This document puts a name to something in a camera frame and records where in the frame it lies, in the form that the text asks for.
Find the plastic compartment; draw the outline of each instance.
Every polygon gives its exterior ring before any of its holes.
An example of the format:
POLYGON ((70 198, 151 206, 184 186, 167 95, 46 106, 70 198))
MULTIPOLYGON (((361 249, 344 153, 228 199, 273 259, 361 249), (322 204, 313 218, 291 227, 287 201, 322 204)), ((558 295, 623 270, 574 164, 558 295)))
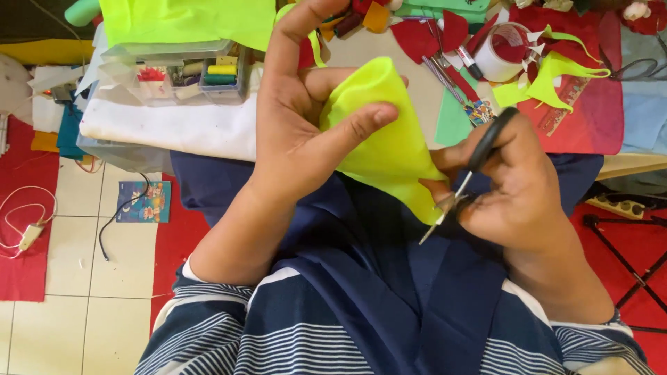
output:
POLYGON ((239 60, 237 62, 237 77, 235 85, 207 85, 204 82, 204 73, 209 65, 215 64, 215 59, 204 60, 204 68, 199 80, 199 88, 212 103, 215 104, 242 104, 247 95, 248 83, 250 80, 250 57, 252 49, 241 46, 239 60))
POLYGON ((179 99, 180 91, 193 88, 172 85, 170 73, 183 67, 186 60, 215 60, 226 56, 233 45, 234 42, 228 39, 198 43, 124 43, 102 54, 105 64, 101 69, 150 107, 207 104, 210 103, 209 97, 201 94, 179 99), (163 81, 140 82, 138 65, 166 67, 168 74, 163 81))

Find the brown thread spool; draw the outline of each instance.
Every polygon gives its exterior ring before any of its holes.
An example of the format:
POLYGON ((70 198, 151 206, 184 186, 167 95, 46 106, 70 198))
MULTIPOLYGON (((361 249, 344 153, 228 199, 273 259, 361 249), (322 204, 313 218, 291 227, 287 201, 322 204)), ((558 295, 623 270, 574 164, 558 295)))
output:
POLYGON ((345 34, 361 24, 362 16, 359 13, 353 12, 333 27, 333 33, 339 38, 344 37, 345 34))

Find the fingernail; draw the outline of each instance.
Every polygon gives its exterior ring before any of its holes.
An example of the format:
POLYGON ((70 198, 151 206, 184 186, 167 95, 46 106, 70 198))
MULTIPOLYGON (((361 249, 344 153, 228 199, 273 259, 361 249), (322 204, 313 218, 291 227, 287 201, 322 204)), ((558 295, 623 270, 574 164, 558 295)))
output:
POLYGON ((387 122, 389 116, 387 116, 387 113, 383 110, 379 110, 376 112, 376 114, 373 116, 373 120, 376 123, 385 123, 387 122))

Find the right hand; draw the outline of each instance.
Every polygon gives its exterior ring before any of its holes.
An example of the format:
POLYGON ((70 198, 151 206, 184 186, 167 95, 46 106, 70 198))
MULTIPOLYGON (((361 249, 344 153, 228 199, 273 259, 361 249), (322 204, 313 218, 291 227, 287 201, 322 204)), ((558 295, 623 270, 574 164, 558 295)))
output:
MULTIPOLYGON (((489 124, 467 139, 431 152, 436 167, 454 177, 465 167, 489 124)), ((491 192, 462 210, 459 222, 471 234, 506 248, 539 252, 571 229, 560 205, 558 177, 544 153, 530 119, 515 115, 498 136, 494 153, 482 173, 491 177, 491 192)), ((443 181, 420 180, 440 202, 452 194, 443 181)))

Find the folding stand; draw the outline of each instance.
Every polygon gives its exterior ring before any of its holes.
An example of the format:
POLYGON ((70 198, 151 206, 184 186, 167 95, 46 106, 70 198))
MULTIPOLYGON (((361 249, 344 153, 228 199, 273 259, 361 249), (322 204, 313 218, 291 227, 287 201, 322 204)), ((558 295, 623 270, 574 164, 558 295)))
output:
MULTIPOLYGON (((667 314, 667 304, 665 304, 662 299, 657 295, 657 293, 646 283, 648 279, 653 276, 653 274, 662 267, 665 262, 667 262, 667 252, 664 252, 662 256, 653 263, 646 273, 643 276, 639 276, 639 273, 634 270, 634 268, 628 263, 628 261, 621 255, 621 253, 612 245, 609 240, 600 232, 597 228, 599 223, 615 223, 615 224, 644 224, 644 225, 653 225, 653 226, 662 226, 667 228, 667 220, 659 218, 657 216, 651 216, 651 220, 629 220, 629 219, 600 219, 599 216, 595 214, 586 214, 584 215, 584 227, 589 228, 595 233, 595 235, 602 241, 609 250, 616 256, 619 262, 623 264, 626 270, 630 272, 636 279, 637 282, 628 290, 627 293, 618 301, 616 308, 620 308, 632 297, 639 288, 644 288, 651 298, 662 308, 662 311, 667 314)), ((667 334, 667 329, 663 328, 651 328, 651 327, 639 327, 639 326, 630 326, 633 330, 645 331, 645 332, 654 332, 659 334, 667 334)))

